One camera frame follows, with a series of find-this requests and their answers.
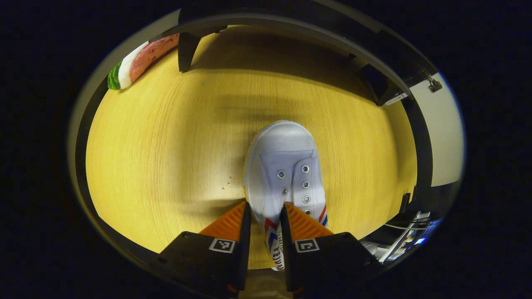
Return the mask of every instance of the wooden table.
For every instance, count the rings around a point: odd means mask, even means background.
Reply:
[[[277,120],[296,121],[320,153],[329,228],[361,238],[397,214],[416,181],[401,103],[377,107],[361,62],[301,37],[230,27],[204,37],[192,68],[177,51],[126,90],[109,90],[87,144],[96,211],[118,232],[161,252],[242,202],[244,155]],[[249,268],[274,267],[256,221]]]

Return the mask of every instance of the orange gripper pad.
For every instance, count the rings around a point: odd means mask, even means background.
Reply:
[[[232,208],[199,233],[215,238],[240,242],[240,225],[242,224],[245,206],[246,202],[243,202]]]
[[[292,234],[292,243],[297,240],[334,235],[332,231],[292,204],[285,202],[285,206],[288,214],[290,233]]]

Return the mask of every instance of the metal eyelet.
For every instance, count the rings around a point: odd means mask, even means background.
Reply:
[[[282,170],[282,169],[279,170],[279,171],[277,171],[277,177],[278,177],[279,179],[281,179],[281,180],[284,179],[284,178],[286,178],[286,172],[285,172],[284,170]]]

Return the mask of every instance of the white sneaker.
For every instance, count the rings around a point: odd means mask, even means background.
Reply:
[[[279,225],[284,202],[327,227],[318,150],[309,131],[296,122],[276,121],[255,135],[244,162],[243,186],[280,269],[285,267]]]

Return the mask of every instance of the wooden surface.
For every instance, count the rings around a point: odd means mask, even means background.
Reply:
[[[242,202],[244,155],[277,120],[296,121],[320,154],[329,228],[361,238],[397,214],[416,158],[400,103],[376,107],[347,53],[258,27],[204,37],[192,68],[177,51],[126,90],[109,90],[90,129],[87,180],[96,211],[161,252]],[[249,268],[274,267],[256,221]]]

